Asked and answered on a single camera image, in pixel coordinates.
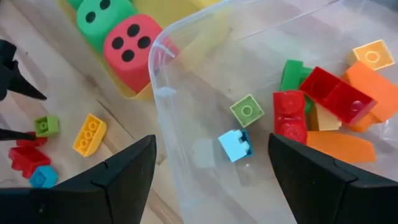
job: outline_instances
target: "transparent red lego brick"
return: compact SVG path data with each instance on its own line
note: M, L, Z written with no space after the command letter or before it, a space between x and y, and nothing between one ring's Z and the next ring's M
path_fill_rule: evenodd
M302 144L307 142L305 99L302 91L274 93L274 132Z
M365 116L376 101L320 67L315 67L300 90L345 124Z

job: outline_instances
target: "lego stud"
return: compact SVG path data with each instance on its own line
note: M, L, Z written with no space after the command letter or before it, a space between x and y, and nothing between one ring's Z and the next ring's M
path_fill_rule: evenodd
M93 133L91 131L85 131L85 139L90 140L93 138Z

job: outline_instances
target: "yellow lego brick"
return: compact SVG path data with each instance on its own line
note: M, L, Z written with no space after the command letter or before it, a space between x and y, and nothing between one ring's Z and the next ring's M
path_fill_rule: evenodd
M360 61L373 70L378 70L395 63L383 40L377 40L353 49L347 55L346 61L349 65Z
M310 113L311 131L334 131L341 127L341 121L322 106L315 104Z
M106 131L106 124L92 114L88 114L83 127L73 143L73 149L83 157L90 156L101 144Z

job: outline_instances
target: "black dot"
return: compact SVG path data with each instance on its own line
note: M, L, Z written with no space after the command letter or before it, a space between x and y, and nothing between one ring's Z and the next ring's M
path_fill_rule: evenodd
M86 22L92 23L95 20L95 12L89 12L86 15Z
M117 38L115 38L115 39L113 39L113 41L112 41L112 47L113 47L113 49L120 49L122 46L123 46L123 38L121 38L121 37L117 37Z
M109 5L111 5L111 0L102 0L102 1L99 3L99 7L100 7L102 10L107 9L107 8L109 7Z
M127 35L129 37L135 37L139 33L139 25L133 24L127 29Z
M141 38L138 40L138 47L139 47L139 48L145 49L145 48L147 48L148 46L150 46L150 38L149 38L149 37L147 37L147 36L141 37Z
M134 52L132 50L125 50L122 54L122 59L125 62L129 62L134 58Z

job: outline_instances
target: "orange lego brick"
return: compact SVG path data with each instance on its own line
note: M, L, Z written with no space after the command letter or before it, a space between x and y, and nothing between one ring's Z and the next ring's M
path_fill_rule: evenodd
M307 146L343 162L376 161L376 152L371 142L336 131L309 131Z
M373 70L393 65L394 59L383 40L377 40L353 49L346 58L349 65L360 61Z
M376 119L375 123L385 122L398 112L398 101L396 100L398 86L365 64L356 62L346 71L344 78L353 87L377 101L377 104L369 112ZM368 123L370 117L362 119L364 119L362 123L365 121Z
M106 131L106 124L102 120L89 114L83 127L73 143L73 148L83 157L92 155L101 144Z

